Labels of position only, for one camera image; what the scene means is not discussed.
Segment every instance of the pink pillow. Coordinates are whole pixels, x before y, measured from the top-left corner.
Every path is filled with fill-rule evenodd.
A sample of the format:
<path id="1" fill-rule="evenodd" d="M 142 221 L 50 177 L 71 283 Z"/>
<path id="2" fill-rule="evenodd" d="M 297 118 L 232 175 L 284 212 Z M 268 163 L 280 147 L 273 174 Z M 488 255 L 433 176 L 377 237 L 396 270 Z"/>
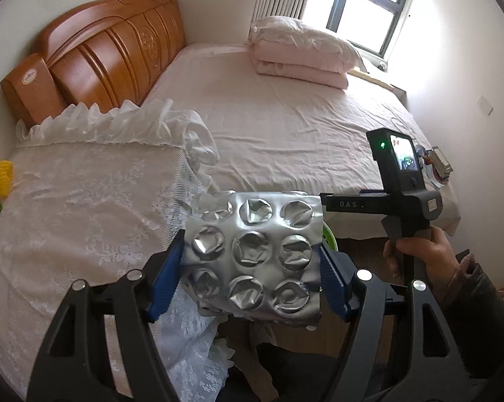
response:
<path id="1" fill-rule="evenodd" d="M 338 89 L 346 89 L 349 86 L 349 81 L 347 80 L 347 76 L 344 72 L 338 73 L 332 71 L 322 71 L 321 69 L 309 66 L 258 60 L 254 55 L 253 48 L 250 48 L 250 52 L 248 54 L 250 56 L 250 61 L 258 74 L 311 81 L 312 83 L 325 84 Z"/>
<path id="2" fill-rule="evenodd" d="M 267 16 L 250 24 L 248 39 L 256 57 L 266 62 L 347 72 L 361 57 L 349 41 L 328 29 L 315 29 L 300 19 Z"/>
<path id="3" fill-rule="evenodd" d="M 356 59 L 350 58 L 343 61 L 339 54 L 325 53 L 314 48 L 299 49 L 296 45 L 265 40 L 255 44 L 254 55 L 265 62 L 309 66 L 340 74 L 344 74 L 357 63 Z"/>

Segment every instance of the headboard cushion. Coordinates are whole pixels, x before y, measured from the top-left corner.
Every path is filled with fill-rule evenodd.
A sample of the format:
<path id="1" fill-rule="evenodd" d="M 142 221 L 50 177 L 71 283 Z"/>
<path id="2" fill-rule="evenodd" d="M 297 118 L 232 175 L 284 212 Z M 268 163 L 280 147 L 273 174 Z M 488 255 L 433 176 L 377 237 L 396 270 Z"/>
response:
<path id="1" fill-rule="evenodd" d="M 126 99 L 140 105 L 184 46 L 177 0 L 98 0 L 43 29 L 1 86 L 27 126 L 68 104 L 97 103 L 102 112 Z"/>

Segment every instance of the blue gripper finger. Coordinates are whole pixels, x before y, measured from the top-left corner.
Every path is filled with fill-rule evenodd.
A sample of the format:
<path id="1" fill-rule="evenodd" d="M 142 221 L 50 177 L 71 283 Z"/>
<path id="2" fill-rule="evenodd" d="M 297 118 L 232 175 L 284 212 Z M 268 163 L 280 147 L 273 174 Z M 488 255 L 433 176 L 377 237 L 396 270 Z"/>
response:
<path id="1" fill-rule="evenodd" d="M 161 314 L 168 311 L 181 277 L 179 266 L 184 244 L 185 241 L 181 240 L 170 250 L 168 258 L 155 278 L 152 288 L 152 303 L 147 313 L 150 322 L 155 322 Z"/>
<path id="2" fill-rule="evenodd" d="M 353 310 L 349 306 L 348 288 L 343 282 L 341 276 L 339 275 L 336 267 L 329 254 L 325 251 L 324 246 L 320 246 L 318 250 L 320 256 L 320 281 L 321 287 L 330 309 L 341 317 L 344 321 L 347 321 L 352 314 Z M 336 256 L 342 256 L 344 258 L 349 258 L 348 255 L 342 252 L 333 252 L 330 254 Z"/>

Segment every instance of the power outlet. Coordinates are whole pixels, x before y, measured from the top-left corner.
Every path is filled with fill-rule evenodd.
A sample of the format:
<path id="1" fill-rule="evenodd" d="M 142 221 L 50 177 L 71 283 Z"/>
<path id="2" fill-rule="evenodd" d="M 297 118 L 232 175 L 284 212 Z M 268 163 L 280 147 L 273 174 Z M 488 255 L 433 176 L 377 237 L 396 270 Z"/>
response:
<path id="1" fill-rule="evenodd" d="M 490 102 L 483 95 L 481 95 L 477 100 L 477 106 L 479 107 L 479 110 L 487 116 L 489 116 L 492 111 L 494 111 L 494 106 L 492 106 L 492 104 L 490 104 Z"/>

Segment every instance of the yellow object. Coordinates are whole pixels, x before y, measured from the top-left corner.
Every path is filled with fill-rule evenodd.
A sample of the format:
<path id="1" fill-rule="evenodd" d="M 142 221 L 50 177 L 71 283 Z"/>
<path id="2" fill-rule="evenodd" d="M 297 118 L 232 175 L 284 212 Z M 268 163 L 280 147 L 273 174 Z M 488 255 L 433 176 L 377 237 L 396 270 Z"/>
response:
<path id="1" fill-rule="evenodd" d="M 0 198 L 6 198 L 12 188 L 13 164 L 8 160 L 0 161 Z"/>

